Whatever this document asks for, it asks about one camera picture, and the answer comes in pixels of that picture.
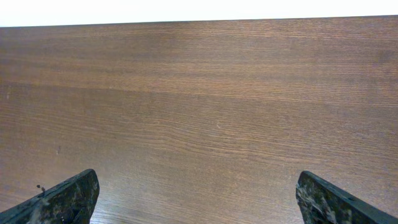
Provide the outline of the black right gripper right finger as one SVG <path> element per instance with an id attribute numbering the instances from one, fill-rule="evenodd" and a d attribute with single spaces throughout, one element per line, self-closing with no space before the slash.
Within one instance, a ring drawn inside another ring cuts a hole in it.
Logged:
<path id="1" fill-rule="evenodd" d="M 397 224 L 396 217 L 306 170 L 295 196 L 305 224 Z"/>

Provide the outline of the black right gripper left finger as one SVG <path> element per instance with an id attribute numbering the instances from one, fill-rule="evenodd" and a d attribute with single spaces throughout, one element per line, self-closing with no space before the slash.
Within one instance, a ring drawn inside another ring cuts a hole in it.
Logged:
<path id="1" fill-rule="evenodd" d="M 1 223 L 89 223 L 100 193 L 98 177 L 87 169 L 1 212 Z"/>

